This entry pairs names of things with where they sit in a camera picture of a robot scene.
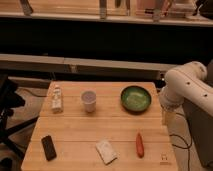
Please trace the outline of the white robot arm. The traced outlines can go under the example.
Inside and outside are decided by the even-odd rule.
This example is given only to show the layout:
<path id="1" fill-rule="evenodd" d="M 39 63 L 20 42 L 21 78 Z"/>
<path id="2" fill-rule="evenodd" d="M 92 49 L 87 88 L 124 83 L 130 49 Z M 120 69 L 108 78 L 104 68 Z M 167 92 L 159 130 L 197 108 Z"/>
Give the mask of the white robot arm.
<path id="1" fill-rule="evenodd" d="M 213 114 L 213 87 L 206 84 L 207 67 L 192 61 L 169 69 L 164 80 L 166 85 L 159 92 L 162 106 L 162 123 L 168 125 L 174 118 L 174 110 L 185 99 L 196 104 L 208 114 Z"/>

